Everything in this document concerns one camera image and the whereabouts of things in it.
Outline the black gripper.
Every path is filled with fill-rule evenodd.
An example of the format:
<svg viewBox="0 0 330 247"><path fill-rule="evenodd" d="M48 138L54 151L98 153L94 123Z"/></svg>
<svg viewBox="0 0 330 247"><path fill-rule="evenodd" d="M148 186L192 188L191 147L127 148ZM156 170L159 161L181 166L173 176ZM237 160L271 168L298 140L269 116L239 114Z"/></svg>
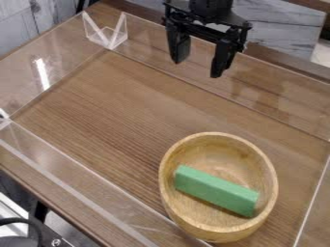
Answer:
<svg viewBox="0 0 330 247"><path fill-rule="evenodd" d="M216 43L209 77L217 78L241 52L251 23L232 11L233 0L164 0L163 24L169 57L181 63L191 49L191 37Z"/></svg>

